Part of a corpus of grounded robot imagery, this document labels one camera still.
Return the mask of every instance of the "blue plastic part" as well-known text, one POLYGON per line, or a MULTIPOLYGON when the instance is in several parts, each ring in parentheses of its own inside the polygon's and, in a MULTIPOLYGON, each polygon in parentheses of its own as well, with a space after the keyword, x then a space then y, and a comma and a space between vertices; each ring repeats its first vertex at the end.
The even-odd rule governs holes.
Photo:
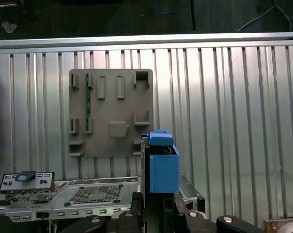
POLYGON ((150 156, 150 192, 179 192, 179 154, 150 156))
POLYGON ((171 133, 165 130, 154 130, 149 135, 150 146, 173 147, 174 140, 171 133))

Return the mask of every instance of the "dark floor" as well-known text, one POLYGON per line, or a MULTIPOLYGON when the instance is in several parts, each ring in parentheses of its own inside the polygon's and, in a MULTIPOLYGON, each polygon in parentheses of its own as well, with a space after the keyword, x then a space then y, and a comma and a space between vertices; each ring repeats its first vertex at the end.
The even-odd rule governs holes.
MULTIPOLYGON (((17 8, 0 10, 0 40, 113 35, 235 33, 258 17, 272 0, 194 0, 196 30, 191 20, 190 0, 178 0, 177 9, 168 15, 157 13, 151 0, 124 0, 116 4, 62 5, 59 0, 27 0, 37 17, 24 22, 17 8), (2 22, 17 24, 8 34, 2 22)), ((154 0, 163 10, 175 0, 154 0)), ((293 0, 277 0, 293 24, 293 0)), ((283 32, 289 25, 277 9, 247 27, 243 32, 283 32)))

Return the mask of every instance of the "corrugated metal wall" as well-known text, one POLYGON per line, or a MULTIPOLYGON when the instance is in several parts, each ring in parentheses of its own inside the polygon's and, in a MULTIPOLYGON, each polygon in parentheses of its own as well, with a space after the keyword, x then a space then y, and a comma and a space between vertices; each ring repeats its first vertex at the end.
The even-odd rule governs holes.
POLYGON ((212 220, 293 216, 293 46, 0 54, 0 177, 140 175, 140 157, 68 157, 73 68, 153 70, 155 127, 212 220))

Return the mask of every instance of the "ventilation grille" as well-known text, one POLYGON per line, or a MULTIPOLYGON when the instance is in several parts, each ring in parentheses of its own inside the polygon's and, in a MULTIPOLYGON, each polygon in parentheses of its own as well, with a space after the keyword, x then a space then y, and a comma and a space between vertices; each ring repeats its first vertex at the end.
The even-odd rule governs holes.
POLYGON ((70 201, 74 204, 112 202, 119 198, 120 192, 121 187, 118 186, 87 187, 78 190, 70 201))

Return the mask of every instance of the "gray plastic panel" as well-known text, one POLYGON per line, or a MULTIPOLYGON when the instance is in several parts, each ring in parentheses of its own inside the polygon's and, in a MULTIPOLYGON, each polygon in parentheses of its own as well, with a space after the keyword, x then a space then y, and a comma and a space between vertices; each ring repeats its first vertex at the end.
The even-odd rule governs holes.
POLYGON ((135 142, 153 130, 151 70, 74 69, 69 86, 69 156, 140 155, 135 142))

